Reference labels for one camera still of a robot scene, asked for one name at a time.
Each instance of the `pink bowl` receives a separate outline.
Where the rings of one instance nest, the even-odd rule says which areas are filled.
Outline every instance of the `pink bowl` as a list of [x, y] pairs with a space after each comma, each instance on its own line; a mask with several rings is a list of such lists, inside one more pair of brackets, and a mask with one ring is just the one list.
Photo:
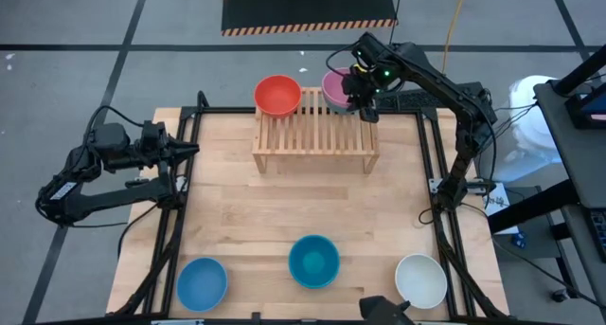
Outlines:
[[[337, 68], [336, 70], [343, 74], [349, 73], [349, 68]], [[324, 92], [324, 99], [339, 107], [348, 108], [348, 96], [343, 93], [341, 81], [343, 81], [343, 77], [331, 70], [322, 79], [322, 92]]]

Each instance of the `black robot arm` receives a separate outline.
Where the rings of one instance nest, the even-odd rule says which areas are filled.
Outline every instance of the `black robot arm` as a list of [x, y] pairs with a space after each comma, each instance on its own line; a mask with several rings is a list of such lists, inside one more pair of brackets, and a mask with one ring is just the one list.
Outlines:
[[[173, 169], [198, 151], [197, 144], [168, 135], [163, 122], [145, 121], [141, 137], [133, 144], [122, 125], [100, 125], [86, 136], [84, 145], [69, 153], [63, 170], [40, 189], [36, 208], [49, 221], [71, 226], [94, 211], [136, 202], [151, 200], [161, 208], [177, 207], [181, 195]], [[126, 189], [97, 195], [80, 193], [83, 184], [97, 179], [102, 170], [114, 173], [154, 165], [158, 176], [151, 180], [127, 182]]]
[[[475, 96], [433, 68], [424, 52], [412, 43], [384, 45], [372, 34], [365, 33], [351, 48], [356, 58], [349, 73], [343, 78], [343, 91], [349, 96], [349, 110], [360, 111], [360, 118], [377, 122], [379, 115], [374, 99], [382, 92], [400, 89], [411, 81], [438, 98], [456, 116], [456, 159], [450, 172], [433, 195], [434, 221], [441, 226], [440, 213], [454, 212], [467, 194], [465, 175], [473, 159], [494, 139], [492, 124], [497, 118], [491, 107], [489, 94]], [[437, 247], [451, 263], [463, 283], [488, 317], [507, 318], [484, 295], [472, 276], [457, 258], [446, 234], [436, 234]]]

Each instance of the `concrete floor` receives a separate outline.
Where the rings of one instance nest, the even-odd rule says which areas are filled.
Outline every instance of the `concrete floor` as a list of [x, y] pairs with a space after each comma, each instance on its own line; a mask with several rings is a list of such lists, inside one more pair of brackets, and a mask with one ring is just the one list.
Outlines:
[[[137, 1], [144, 6], [140, 20], [132, 23], [134, 34], [129, 35]], [[456, 2], [402, 0], [395, 41], [442, 45]], [[532, 74], [564, 75], [604, 44], [606, 29], [601, 0], [563, 3], [466, 0], [453, 45], [476, 46], [453, 48], [447, 70], [450, 78], [481, 81], [491, 90], [495, 107], [501, 107], [507, 104], [508, 87], [514, 81]], [[570, 13], [571, 21], [562, 18], [562, 10]], [[318, 85], [327, 71], [324, 59], [330, 52], [306, 51], [302, 56], [298, 50], [348, 44], [363, 32], [223, 38], [221, 11], [222, 0], [0, 0], [0, 158], [4, 163], [0, 167], [4, 215], [0, 223], [0, 324], [24, 321], [56, 231], [33, 209], [37, 190], [62, 167], [67, 152], [79, 145], [86, 121], [102, 99], [138, 120], [151, 118], [156, 107], [192, 104], [199, 89], [213, 105], [252, 105], [254, 86], [266, 75], [287, 74], [301, 85]], [[371, 31], [388, 39], [387, 29]], [[211, 46], [192, 52], [127, 52], [130, 44], [292, 47], [283, 51]], [[61, 50], [28, 45], [83, 47]], [[441, 52], [428, 56], [435, 66], [440, 65]], [[335, 64], [348, 61], [344, 55]], [[300, 68], [308, 71], [301, 73]], [[105, 175], [91, 189], [116, 189], [135, 175]], [[552, 166], [517, 184], [546, 188], [564, 177], [561, 166]], [[104, 211], [86, 223], [126, 221], [127, 211]], [[104, 314], [120, 231], [121, 227], [67, 231], [37, 321]], [[567, 249], [574, 256], [574, 248], [568, 245]], [[556, 267], [555, 261], [540, 264], [547, 269]], [[573, 265], [577, 276], [582, 276], [578, 263]], [[603, 323], [597, 309], [586, 302], [551, 302], [547, 292], [557, 288], [556, 284], [524, 263], [503, 261], [501, 270], [513, 315], [529, 320]], [[583, 292], [589, 293], [583, 278], [580, 283]], [[29, 316], [36, 318], [35, 309]]]

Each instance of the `hazard stripe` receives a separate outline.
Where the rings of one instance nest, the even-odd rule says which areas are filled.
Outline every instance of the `hazard stripe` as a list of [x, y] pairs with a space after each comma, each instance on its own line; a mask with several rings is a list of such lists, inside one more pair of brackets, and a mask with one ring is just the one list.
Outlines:
[[397, 25], [398, 20], [381, 19], [381, 20], [366, 20], [366, 21], [343, 21], [343, 22], [320, 22], [310, 24], [297, 24], [286, 26], [265, 26], [265, 27], [236, 27], [221, 31], [222, 36], [244, 36], [244, 35], [260, 35], [267, 33], [282, 33], [282, 32], [305, 32], [317, 30], [335, 30], [348, 28], [365, 28], [365, 27], [392, 27], [394, 23]]

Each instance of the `teal bowl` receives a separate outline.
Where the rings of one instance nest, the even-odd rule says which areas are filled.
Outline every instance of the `teal bowl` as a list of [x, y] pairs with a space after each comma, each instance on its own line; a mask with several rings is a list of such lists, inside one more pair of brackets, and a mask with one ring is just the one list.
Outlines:
[[308, 235], [291, 249], [288, 266], [294, 280], [307, 288], [328, 286], [339, 273], [337, 247], [321, 235]]

